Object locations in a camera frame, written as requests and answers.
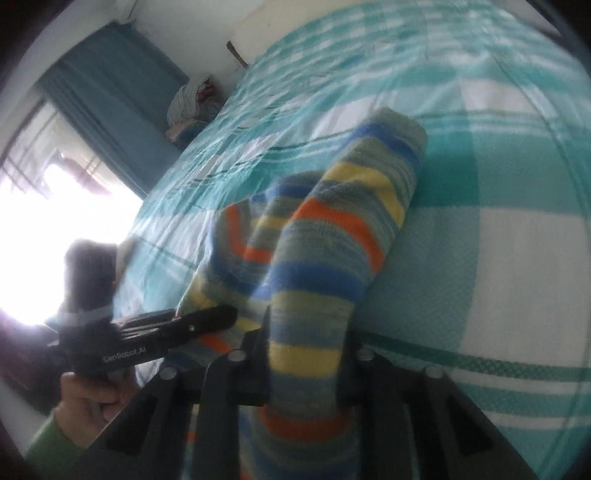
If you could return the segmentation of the green sleeve forearm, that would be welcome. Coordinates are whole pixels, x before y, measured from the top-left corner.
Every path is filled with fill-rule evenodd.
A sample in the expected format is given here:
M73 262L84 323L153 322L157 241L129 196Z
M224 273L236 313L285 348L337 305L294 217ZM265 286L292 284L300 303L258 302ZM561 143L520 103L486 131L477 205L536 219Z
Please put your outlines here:
M64 479L85 448L74 444L56 422L57 409L33 436L25 453L27 465L39 479Z

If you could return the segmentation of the person's left hand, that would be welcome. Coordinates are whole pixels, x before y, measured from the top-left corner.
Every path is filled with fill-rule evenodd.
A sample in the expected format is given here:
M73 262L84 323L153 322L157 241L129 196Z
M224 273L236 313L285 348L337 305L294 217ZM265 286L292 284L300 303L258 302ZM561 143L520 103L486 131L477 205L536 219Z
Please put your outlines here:
M60 432L79 448L89 447L139 391L133 369L116 373L113 381L67 372L60 378L60 388L54 421Z

